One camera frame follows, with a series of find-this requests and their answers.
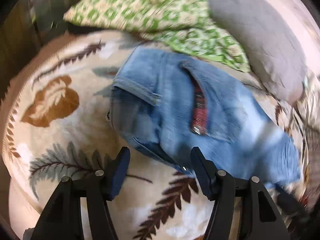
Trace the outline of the blue denim jeans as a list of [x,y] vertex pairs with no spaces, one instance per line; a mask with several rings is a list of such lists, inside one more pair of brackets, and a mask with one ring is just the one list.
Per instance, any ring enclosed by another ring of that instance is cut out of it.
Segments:
[[187,55],[137,47],[117,72],[110,122],[135,150],[193,175],[190,153],[235,178],[300,179],[293,140],[239,80]]

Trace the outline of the beige leaf pattern blanket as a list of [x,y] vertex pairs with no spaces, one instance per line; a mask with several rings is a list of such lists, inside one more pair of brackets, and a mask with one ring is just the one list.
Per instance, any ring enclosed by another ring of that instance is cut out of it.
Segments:
[[[127,147],[129,168],[120,193],[108,204],[118,237],[202,239],[213,204],[195,174],[135,150],[110,122],[112,83],[140,46],[172,52],[159,42],[137,41],[119,31],[99,31],[75,40],[63,36],[42,49],[13,81],[2,103],[4,163],[25,200],[41,213],[62,177],[78,180],[107,171],[119,150]],[[211,65],[248,88],[293,140],[300,179],[281,187],[309,203],[319,193],[319,161],[311,158],[311,151],[319,147],[319,79],[309,72],[302,98],[291,105],[268,93],[253,74]]]

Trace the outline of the grey quilted pillow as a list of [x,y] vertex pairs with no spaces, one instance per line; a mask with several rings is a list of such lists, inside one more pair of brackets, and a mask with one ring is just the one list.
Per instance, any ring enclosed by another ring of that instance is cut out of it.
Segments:
[[266,0],[208,0],[214,21],[244,48],[269,93],[294,105],[303,95],[307,66],[300,42]]

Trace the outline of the green checkered quilt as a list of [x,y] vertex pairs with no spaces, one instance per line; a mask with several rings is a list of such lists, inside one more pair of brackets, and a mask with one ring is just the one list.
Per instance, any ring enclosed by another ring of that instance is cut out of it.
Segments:
[[208,0],[81,0],[63,19],[81,27],[118,29],[172,50],[247,73],[241,44],[210,16]]

